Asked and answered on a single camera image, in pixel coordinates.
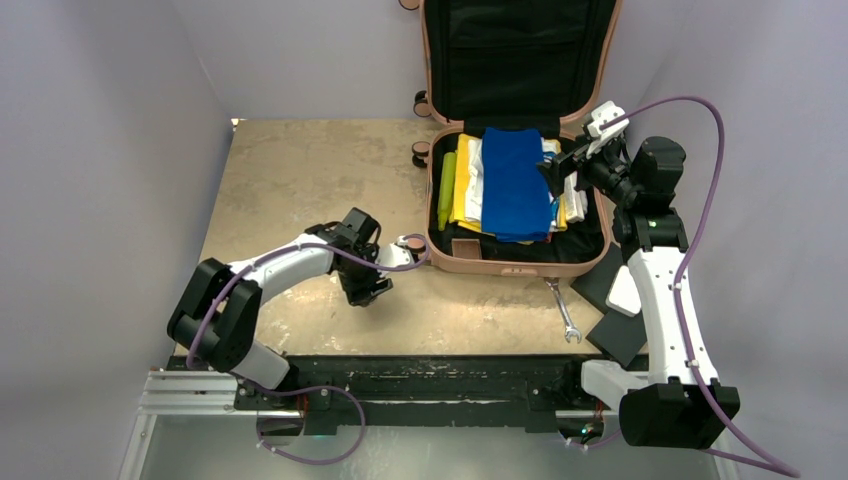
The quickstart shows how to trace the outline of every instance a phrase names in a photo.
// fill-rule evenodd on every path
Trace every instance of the folded blue cloth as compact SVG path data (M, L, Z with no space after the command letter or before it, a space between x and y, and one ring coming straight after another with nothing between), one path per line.
M551 202L544 177L538 130L505 132L487 128L483 134L484 232L502 242L540 241L548 237Z

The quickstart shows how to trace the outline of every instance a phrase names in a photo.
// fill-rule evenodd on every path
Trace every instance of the white bracket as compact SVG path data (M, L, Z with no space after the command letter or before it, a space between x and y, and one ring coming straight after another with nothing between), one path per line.
M404 237L398 237L395 243L390 243L385 247L380 248L380 253L377 254L377 265L382 267L400 267L414 263L412 254L406 247L409 242ZM385 277L388 272L380 272L381 276Z
M630 120L624 120L605 130L601 129L601 126L605 123L609 123L624 115L624 109L616 106L612 100L607 101L598 108L592 110L592 113L589 115L591 116L592 121L586 125L586 131L589 132L589 136L595 140L589 144L589 149L586 151L586 158L590 158L592 155L599 152L604 145L621 135L624 132L624 129L630 125Z
M586 393L600 398L614 411L618 411L621 398L629 390L639 390L648 386L644 378L625 371L621 365L609 360L583 362L580 384Z
M606 303L608 307L628 317L635 317L642 310L639 290L627 265L622 265L615 274Z

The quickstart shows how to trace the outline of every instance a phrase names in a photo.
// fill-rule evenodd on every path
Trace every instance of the suitcase wheel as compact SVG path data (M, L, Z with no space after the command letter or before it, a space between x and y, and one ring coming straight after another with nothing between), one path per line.
M418 10L419 0L398 0L401 7L407 10Z
M427 168L427 155L430 154L430 142L412 144L412 164L418 168Z
M415 104L412 107L412 111L422 118L430 116L430 104L427 103L427 90L421 90L415 94Z
M427 168L427 160L419 157L418 155L412 156L412 164L418 168Z

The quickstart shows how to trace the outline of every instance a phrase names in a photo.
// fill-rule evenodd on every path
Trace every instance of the open suitcase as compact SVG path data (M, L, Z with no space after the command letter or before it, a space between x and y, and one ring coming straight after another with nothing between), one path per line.
M416 113L429 110L445 125L430 144L413 146L418 160L426 156L434 265L457 273L575 277L607 253L610 222L594 190L587 191L586 219L549 243L501 243L455 224L439 231L437 210L442 158L456 150L460 133L535 128L571 150L576 122L597 102L619 8L620 0L421 0L428 91L416 96Z

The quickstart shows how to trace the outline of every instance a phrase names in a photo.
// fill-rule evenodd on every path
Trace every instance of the suitcase lid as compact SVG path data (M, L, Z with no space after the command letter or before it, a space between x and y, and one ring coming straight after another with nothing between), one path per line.
M557 132L580 119L597 100L620 3L422 0L433 117Z

